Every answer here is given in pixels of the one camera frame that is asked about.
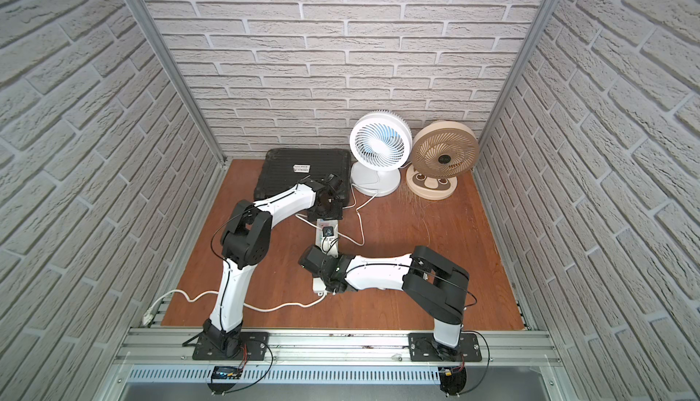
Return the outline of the white power strip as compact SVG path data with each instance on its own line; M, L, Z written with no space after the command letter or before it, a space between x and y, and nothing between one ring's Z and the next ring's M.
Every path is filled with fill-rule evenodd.
M315 244L322 250L326 255L331 255L333 257L338 256L338 243L340 241L340 236L338 233L338 221L331 220L321 220L318 219L315 224L316 227L316 239ZM314 275L313 278L313 291L318 296L323 296L326 294L326 286L318 275Z

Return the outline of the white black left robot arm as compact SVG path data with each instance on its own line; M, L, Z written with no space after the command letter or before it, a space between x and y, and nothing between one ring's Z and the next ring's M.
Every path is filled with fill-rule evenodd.
M335 174L322 180L306 176L290 189L255 202L241 200L222 230L222 280L216 304L202 326L204 337L226 357L241 347L244 300L257 264L266 257L272 229L304 210L329 213L342 209L343 181Z

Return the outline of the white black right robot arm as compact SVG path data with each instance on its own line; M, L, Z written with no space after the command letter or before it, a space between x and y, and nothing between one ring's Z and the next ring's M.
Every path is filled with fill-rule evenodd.
M428 246L417 246L399 257L366 258L333 256L313 245L299 264L321 279L329 293L367 289L406 293L434 319L433 344L448 350L457 348L470 275Z

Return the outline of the white desk fan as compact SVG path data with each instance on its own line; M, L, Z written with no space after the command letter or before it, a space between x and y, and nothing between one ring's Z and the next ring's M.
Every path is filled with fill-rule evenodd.
M362 116L350 133L357 160L351 168L354 188L366 196L385 197L397 190L400 168L408 162L413 139L404 118L388 110Z

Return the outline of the beige bear desk fan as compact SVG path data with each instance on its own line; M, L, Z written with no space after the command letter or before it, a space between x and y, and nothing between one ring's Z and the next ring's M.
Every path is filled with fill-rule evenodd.
M471 171L479 158L474 132L456 121L438 120L413 140L407 186L420 198L442 201L458 187L458 176Z

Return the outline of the white label sticker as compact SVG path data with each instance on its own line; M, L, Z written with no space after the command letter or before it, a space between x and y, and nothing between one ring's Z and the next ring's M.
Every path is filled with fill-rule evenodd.
M293 165L293 171L295 173L309 173L311 170L310 165L295 164Z

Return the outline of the black plastic tool case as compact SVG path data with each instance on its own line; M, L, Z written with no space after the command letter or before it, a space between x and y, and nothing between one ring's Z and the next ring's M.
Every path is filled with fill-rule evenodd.
M293 165L310 165L309 173L295 173ZM273 197L290 189L297 182L322 180L333 173L343 181L341 188L348 206L350 194L351 152L347 149L270 149L265 155L253 197L256 201Z

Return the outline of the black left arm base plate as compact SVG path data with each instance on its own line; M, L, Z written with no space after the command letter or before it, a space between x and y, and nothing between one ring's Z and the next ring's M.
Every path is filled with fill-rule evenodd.
M194 343L192 359L195 361L264 361L270 337L269 332L242 331L222 341L213 340L204 332L199 333Z

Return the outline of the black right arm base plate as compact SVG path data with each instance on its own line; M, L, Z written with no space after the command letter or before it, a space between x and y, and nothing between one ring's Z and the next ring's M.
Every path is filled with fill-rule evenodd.
M482 361L479 340L474 333L462 332L454 347L439 344L432 333L409 333L408 352L412 362L465 362Z

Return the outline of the aluminium front rail frame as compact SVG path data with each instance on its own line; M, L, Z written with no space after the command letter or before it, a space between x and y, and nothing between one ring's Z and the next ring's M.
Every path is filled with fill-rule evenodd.
M136 328L123 339L100 400L573 400L561 355L544 331L474 333L482 361L412 362L400 330L253 328L269 332L264 361L195 361L195 328ZM435 366L436 385L129 383L133 366Z

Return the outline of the aluminium corner post left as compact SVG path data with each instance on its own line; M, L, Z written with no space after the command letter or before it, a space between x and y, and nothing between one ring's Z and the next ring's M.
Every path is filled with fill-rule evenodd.
M217 140L215 140L206 118L203 116L193 93L191 93L191 90L187 85L184 76L182 75L182 71L180 71L177 62L171 54L162 33L160 33L160 30L158 30L154 18L149 13L145 1L124 1L131 11L135 21L140 26L142 33L151 46L156 58L159 60L160 65L162 65L163 71L166 73L175 91L182 100L185 109L190 114L194 125L200 131L200 134L202 134L202 138L209 147L213 157L220 165L226 164L226 158L222 152L222 149Z

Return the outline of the aluminium corner post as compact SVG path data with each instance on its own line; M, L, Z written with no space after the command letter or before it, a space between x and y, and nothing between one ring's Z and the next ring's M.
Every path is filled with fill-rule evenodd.
M217 140L215 140L206 118L203 116L193 93L191 93L191 90L187 85L184 76L182 75L182 71L180 71L177 62L171 54L162 33L160 33L160 30L158 30L154 18L149 13L145 1L124 1L131 11L135 21L140 26L142 33L151 46L156 58L159 60L160 65L162 65L163 71L166 73L175 91L182 100L185 109L190 114L194 125L200 131L200 134L202 134L202 138L209 147L213 157L220 165L226 164L226 158L222 152L222 149Z
M512 65L509 75L506 78L504 86L499 93L498 99L494 106L493 111L490 113L490 117L481 132L479 137L479 147L483 149L491 135L495 132L495 126L503 109L505 109L506 101L510 96L510 93L514 91L516 85L525 71L527 63L529 62L532 54L534 53L538 42L543 35L544 29L547 27L553 12L555 11L559 0L542 0L541 5L537 10L537 14L534 16L532 25L530 26L528 33L526 34L523 44L517 53L515 61Z

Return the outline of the aluminium corner post right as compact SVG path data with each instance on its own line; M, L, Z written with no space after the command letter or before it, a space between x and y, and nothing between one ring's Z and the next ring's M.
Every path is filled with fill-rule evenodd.
M526 34L523 44L517 53L515 61L512 65L509 75L506 78L504 86L499 93L498 99L494 106L493 111L490 113L490 117L481 132L479 137L479 147L483 149L491 135L495 132L495 126L503 109L505 109L506 101L510 96L510 93L514 91L516 85L525 71L527 63L529 62L532 54L534 53L538 42L543 35L544 29L547 27L553 12L555 11L559 0L542 0L541 5L537 10L537 14L534 16L532 25L530 26L528 33Z

